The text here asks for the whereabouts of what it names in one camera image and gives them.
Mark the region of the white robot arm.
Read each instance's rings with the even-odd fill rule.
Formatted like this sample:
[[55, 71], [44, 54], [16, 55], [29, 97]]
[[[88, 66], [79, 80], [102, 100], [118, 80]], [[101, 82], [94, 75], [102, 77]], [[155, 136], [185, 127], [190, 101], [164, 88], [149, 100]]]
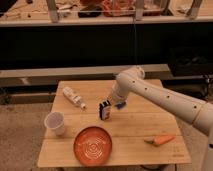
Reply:
[[108, 100], [112, 105], [122, 103], [130, 92], [151, 101], [205, 134], [208, 144], [201, 171], [213, 171], [212, 103], [147, 82], [140, 66], [133, 66], [116, 75]]

